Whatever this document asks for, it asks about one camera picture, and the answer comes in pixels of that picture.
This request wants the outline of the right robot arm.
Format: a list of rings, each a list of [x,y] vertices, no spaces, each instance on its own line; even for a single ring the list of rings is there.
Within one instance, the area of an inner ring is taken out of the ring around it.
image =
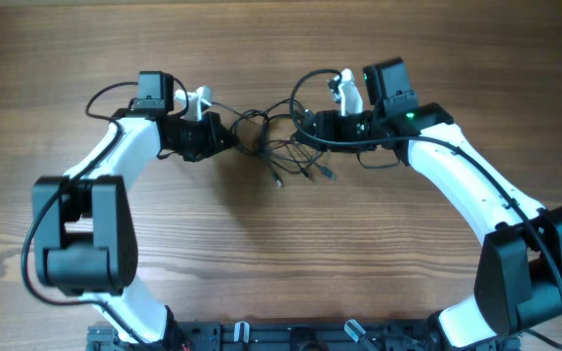
[[[386,328],[381,347],[506,350],[523,334],[537,336],[538,325],[562,317],[562,207],[520,191],[442,106],[420,104],[403,59],[367,65],[362,75],[358,88],[351,70],[328,71],[333,110],[291,103],[296,140],[321,152],[393,152],[440,190],[481,246],[472,294],[421,321],[418,334]]]

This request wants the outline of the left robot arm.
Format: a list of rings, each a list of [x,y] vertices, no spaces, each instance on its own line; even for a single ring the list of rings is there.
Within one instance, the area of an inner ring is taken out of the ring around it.
[[[237,140],[212,111],[210,88],[190,92],[162,71],[143,71],[133,85],[137,95],[106,117],[107,133],[88,156],[34,183],[21,278],[45,304],[94,306],[127,347],[188,350],[171,309],[137,275],[128,192],[153,160],[177,154],[200,162]]]

